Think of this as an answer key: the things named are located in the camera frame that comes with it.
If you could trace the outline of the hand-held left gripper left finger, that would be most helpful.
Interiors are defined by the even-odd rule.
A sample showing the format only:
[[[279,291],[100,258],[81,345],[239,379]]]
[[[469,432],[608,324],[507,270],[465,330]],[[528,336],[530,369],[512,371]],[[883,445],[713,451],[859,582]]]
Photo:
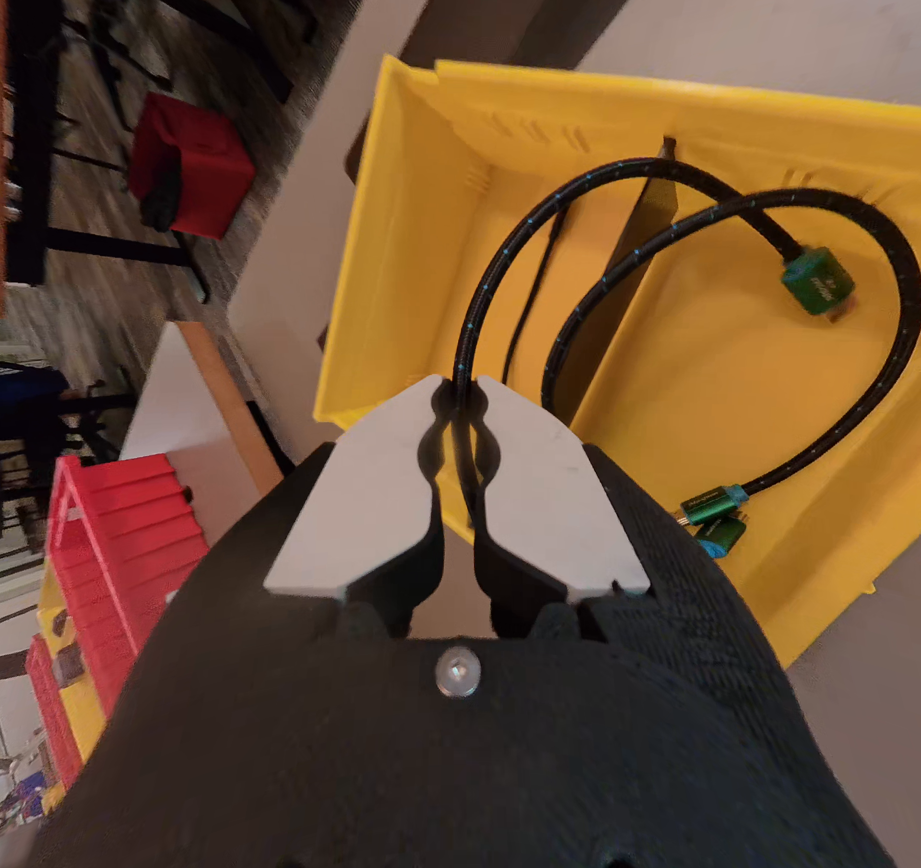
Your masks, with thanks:
[[[336,441],[263,587],[344,600],[365,575],[420,544],[433,507],[419,447],[445,378],[429,375],[383,402]]]

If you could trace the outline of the red divided parts bin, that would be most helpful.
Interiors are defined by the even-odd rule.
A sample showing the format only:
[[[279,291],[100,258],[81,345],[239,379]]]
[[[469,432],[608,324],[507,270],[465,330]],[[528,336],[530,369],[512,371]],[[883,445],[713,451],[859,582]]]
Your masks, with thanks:
[[[167,457],[58,458],[47,559],[106,718],[208,546]]]

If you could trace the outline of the red storage cube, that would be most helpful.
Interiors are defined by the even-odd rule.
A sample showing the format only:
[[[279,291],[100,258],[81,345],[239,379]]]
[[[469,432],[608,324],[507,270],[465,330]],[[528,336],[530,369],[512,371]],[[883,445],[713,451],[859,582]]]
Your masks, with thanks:
[[[256,175],[224,114],[149,92],[127,172],[144,225],[222,240]]]

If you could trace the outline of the white table with wood edge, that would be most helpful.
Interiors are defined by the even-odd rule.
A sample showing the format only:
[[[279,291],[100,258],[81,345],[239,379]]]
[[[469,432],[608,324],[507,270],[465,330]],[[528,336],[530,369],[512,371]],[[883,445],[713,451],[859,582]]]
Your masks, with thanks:
[[[119,458],[154,454],[188,484],[245,484],[259,494],[295,469],[200,321],[164,325]]]

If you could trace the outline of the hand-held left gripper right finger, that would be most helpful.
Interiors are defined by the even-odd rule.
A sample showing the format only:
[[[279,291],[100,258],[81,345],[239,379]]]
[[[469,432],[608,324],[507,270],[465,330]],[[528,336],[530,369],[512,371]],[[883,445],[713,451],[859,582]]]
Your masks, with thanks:
[[[483,481],[486,546],[542,575],[573,606],[616,589],[645,595],[649,575],[581,439],[500,381],[477,383],[498,447]]]

